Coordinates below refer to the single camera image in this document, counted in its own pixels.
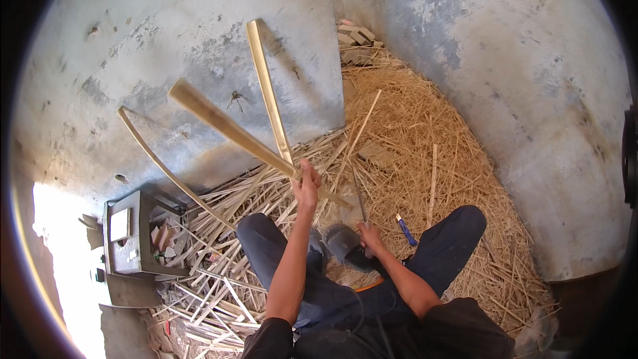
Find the dark pants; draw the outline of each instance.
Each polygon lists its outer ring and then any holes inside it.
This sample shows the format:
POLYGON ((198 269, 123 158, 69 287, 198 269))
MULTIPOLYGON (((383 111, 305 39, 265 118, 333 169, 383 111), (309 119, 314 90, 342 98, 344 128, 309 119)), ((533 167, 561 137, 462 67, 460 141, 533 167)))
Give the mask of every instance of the dark pants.
MULTIPOLYGON (((465 266, 484 231, 485 217, 477 207, 457 208, 423 232, 417 251, 406 267, 422 277, 441 297, 465 266)), ((286 249, 286 238, 262 213, 242 219, 237 227, 237 237, 255 274, 269 290, 286 249)), ((366 317, 384 316, 389 322, 411 314, 392 280, 361 291, 357 298, 349 287, 340 286, 321 274, 320 253, 310 251, 306 260, 306 288, 295 327, 347 324, 361 318, 362 304, 366 317)))

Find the black shirt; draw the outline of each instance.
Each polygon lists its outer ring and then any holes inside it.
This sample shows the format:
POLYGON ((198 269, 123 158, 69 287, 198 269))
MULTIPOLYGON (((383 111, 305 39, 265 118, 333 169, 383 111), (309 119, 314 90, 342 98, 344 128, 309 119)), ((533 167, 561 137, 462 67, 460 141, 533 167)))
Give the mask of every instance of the black shirt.
POLYGON ((244 359, 253 358, 512 358, 514 339, 494 323, 475 299, 454 299, 400 326, 365 324, 355 333, 321 330, 293 345, 287 321, 266 319, 246 339, 244 359))

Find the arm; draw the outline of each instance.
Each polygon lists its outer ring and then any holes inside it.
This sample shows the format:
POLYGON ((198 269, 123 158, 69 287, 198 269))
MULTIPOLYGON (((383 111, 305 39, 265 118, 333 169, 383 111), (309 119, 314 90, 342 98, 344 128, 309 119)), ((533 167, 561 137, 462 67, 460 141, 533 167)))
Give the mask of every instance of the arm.
POLYGON ((297 321, 306 283, 306 255, 313 215, 317 205, 317 188, 321 177, 306 159, 301 160, 302 181, 291 181, 297 198, 295 221, 286 249, 272 277, 266 301, 266 319, 278 317, 292 326, 297 321))
POLYGON ((399 259, 396 259, 392 252, 385 248, 376 226, 371 225, 370 229, 367 229, 360 222, 357 227, 361 231, 361 245, 368 246, 372 253, 381 261, 397 290, 399 290, 401 299, 419 319, 423 320, 427 311, 436 305, 442 304, 435 291, 425 280, 404 267, 399 259))

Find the knee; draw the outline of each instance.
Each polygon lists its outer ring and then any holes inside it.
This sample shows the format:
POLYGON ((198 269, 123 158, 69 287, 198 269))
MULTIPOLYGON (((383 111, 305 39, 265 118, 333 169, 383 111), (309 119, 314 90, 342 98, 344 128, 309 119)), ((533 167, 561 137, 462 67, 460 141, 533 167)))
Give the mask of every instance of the knee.
POLYGON ((239 221, 235 235, 239 239, 239 242, 244 244, 244 241, 250 238, 251 235, 259 233, 259 229, 268 221, 271 220, 263 213, 253 213, 252 215, 245 216, 239 221))
POLYGON ((459 208, 460 215, 464 217, 467 222, 467 232, 475 233, 479 237, 483 235, 485 227, 487 226, 487 220, 483 212, 474 205, 464 205, 459 208))

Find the hand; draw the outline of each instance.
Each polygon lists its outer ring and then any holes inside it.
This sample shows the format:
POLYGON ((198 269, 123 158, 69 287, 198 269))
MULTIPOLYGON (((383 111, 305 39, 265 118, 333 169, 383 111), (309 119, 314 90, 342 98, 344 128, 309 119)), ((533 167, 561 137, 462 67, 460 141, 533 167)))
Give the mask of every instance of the hand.
POLYGON ((292 191, 297 198, 297 207, 299 211, 315 213, 318 201, 317 188, 321 186, 321 175, 305 158, 301 159, 301 171, 303 172, 301 182, 291 180, 292 191))
POLYGON ((368 224, 370 225, 369 229, 366 227, 366 224, 364 224, 363 222, 357 222, 357 227, 359 228, 359 231, 361 232, 361 246, 363 248, 369 247, 370 251, 372 251, 374 256, 376 256, 382 250, 385 249, 385 246, 383 245, 383 242, 381 241, 381 235, 379 234, 379 229, 377 229, 375 225, 372 225, 370 223, 368 224))

